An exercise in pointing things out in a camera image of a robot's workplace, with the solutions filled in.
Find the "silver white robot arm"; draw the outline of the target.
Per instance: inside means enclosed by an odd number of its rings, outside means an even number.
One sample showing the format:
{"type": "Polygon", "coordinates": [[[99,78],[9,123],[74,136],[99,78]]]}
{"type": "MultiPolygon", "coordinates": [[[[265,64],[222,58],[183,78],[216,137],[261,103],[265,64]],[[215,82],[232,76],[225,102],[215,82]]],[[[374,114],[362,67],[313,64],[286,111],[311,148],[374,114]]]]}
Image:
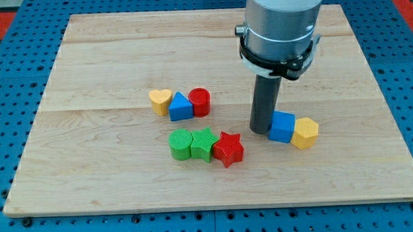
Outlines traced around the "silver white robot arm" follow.
{"type": "Polygon", "coordinates": [[[297,80],[315,56],[322,1],[246,0],[243,24],[235,29],[243,64],[263,78],[297,80]]]}

